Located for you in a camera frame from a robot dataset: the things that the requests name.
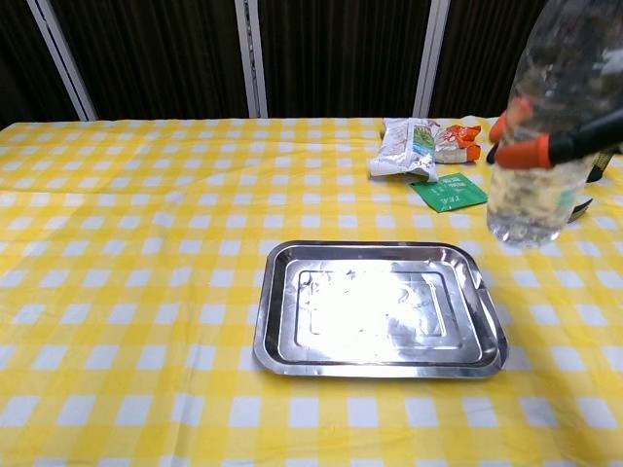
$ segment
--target white packet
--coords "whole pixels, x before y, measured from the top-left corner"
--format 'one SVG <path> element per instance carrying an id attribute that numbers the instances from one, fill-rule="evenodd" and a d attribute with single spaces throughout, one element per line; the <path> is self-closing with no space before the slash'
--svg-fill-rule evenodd
<path id="1" fill-rule="evenodd" d="M 413 173 L 437 181 L 435 135 L 439 125 L 425 119 L 384 119 L 381 149 L 368 166 L 370 175 Z"/>

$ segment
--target water bottle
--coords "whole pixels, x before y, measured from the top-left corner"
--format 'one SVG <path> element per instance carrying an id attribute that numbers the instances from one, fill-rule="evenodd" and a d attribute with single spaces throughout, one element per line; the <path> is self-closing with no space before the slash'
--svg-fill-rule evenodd
<path id="1" fill-rule="evenodd" d="M 568 131 L 623 107 L 623 0 L 550 0 L 520 58 L 500 147 Z M 537 247 L 567 223 L 595 157 L 552 169 L 495 164 L 489 230 Z"/>

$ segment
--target tray rim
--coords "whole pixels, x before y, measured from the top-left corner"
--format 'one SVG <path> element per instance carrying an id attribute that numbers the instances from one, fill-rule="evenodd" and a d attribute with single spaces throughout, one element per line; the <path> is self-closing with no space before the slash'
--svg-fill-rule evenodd
<path id="1" fill-rule="evenodd" d="M 333 246 L 355 248 L 417 248 L 440 247 L 458 252 L 467 262 L 470 278 L 480 298 L 490 331 L 497 341 L 495 358 L 484 366 L 461 365 L 388 365 L 388 364 L 323 364 L 323 365 L 291 365 L 276 361 L 269 354 L 264 342 L 268 327 L 268 311 L 271 298 L 271 286 L 275 273 L 275 259 L 284 250 L 293 246 Z M 345 240 L 289 240 L 277 245 L 267 257 L 258 315 L 253 340 L 253 353 L 259 363 L 267 370 L 287 376 L 308 377 L 384 377 L 384 378 L 484 378 L 498 373 L 508 358 L 508 343 L 501 324 L 495 313 L 495 306 L 487 289 L 482 273 L 472 256 L 462 248 L 445 242 L 431 241 L 345 241 Z"/>

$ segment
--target dark curtain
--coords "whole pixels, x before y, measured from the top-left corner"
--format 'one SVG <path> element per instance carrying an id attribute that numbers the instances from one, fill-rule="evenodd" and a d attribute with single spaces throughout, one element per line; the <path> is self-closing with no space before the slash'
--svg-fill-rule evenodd
<path id="1" fill-rule="evenodd" d="M 0 0 L 0 129 L 13 122 L 76 119 L 25 0 Z"/>
<path id="2" fill-rule="evenodd" d="M 260 0 L 271 117 L 410 116 L 430 0 Z"/>
<path id="3" fill-rule="evenodd" d="M 452 0 L 429 116 L 499 115 L 546 1 Z"/>
<path id="4" fill-rule="evenodd" d="M 233 0 L 52 0 L 97 116 L 248 117 Z"/>

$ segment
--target white vertical frame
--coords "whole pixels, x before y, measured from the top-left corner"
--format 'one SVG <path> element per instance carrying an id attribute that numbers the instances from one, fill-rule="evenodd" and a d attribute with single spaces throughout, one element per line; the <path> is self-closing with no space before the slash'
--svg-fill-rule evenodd
<path id="1" fill-rule="evenodd" d="M 450 0 L 432 0 L 430 4 L 426 39 L 421 55 L 420 75 L 416 88 L 416 100 L 413 105 L 414 117 L 424 118 L 428 116 L 449 10 Z"/>
<path id="2" fill-rule="evenodd" d="M 246 6 L 244 0 L 234 0 L 236 5 L 236 20 L 238 21 L 238 38 L 240 40 L 240 59 L 242 60 L 242 73 L 244 73 L 244 89 L 246 91 L 246 105 L 249 109 L 249 117 L 259 116 L 256 101 L 255 79 L 253 78 L 253 64 L 251 63 L 251 43 L 249 27 L 246 19 Z"/>
<path id="3" fill-rule="evenodd" d="M 255 64 L 255 86 L 257 91 L 257 103 L 260 117 L 268 118 L 268 106 L 266 104 L 266 83 L 264 81 L 264 58 L 262 58 L 262 36 L 260 35 L 260 15 L 258 11 L 259 0 L 248 0 L 249 26 L 251 28 L 251 47 L 253 51 L 253 63 Z"/>
<path id="4" fill-rule="evenodd" d="M 39 26 L 52 60 L 60 79 L 65 85 L 69 99 L 78 114 L 78 118 L 84 121 L 97 120 L 89 93 L 82 81 L 76 62 L 67 47 L 65 36 L 62 34 L 54 10 L 49 0 L 26 0 L 30 11 Z"/>

